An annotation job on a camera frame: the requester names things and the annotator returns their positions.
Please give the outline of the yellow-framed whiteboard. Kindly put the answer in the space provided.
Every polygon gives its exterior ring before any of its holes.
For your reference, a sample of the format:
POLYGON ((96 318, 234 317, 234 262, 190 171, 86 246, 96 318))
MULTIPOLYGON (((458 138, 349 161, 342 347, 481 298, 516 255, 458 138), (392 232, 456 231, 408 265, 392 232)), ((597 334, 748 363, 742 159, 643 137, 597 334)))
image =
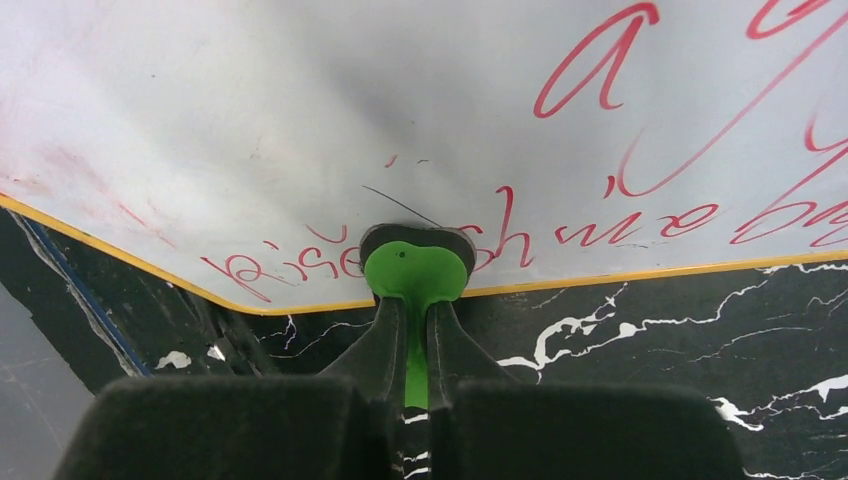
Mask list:
POLYGON ((843 1, 5 1, 1 203, 234 310, 847 255, 843 1))

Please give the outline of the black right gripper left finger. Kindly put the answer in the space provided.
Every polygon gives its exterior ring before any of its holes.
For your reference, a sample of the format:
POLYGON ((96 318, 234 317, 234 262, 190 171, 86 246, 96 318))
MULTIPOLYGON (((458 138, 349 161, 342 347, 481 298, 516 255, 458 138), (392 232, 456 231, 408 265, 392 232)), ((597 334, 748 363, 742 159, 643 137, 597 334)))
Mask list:
POLYGON ((394 479, 407 312, 316 375, 170 376, 111 383, 77 429, 60 479, 394 479))

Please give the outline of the green bone-shaped eraser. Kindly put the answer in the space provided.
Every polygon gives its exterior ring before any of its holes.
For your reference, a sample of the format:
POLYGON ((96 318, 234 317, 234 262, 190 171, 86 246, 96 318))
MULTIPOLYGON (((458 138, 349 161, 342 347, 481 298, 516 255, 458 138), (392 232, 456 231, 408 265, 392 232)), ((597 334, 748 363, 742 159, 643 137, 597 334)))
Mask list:
POLYGON ((477 253, 460 229, 378 224, 359 244, 360 269, 375 300, 400 299, 407 325, 404 404, 428 409, 426 317, 430 306, 465 291, 477 253))

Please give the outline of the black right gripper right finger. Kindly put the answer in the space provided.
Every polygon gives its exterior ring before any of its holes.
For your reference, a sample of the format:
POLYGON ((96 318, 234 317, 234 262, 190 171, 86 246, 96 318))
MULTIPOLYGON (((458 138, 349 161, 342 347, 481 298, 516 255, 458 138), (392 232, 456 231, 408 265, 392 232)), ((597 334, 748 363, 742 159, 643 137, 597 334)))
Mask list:
POLYGON ((426 314, 435 479, 741 479, 716 408, 668 386, 516 380, 448 302, 426 314))

